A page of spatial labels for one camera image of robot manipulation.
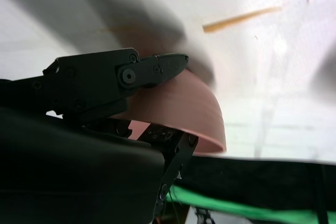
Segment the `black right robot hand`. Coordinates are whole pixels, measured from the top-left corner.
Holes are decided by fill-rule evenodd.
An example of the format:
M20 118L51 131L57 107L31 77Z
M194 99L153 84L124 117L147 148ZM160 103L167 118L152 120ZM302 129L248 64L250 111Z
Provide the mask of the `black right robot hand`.
M119 49L57 58L1 81L1 223L151 223L198 137L163 123L131 140L115 115L187 66Z

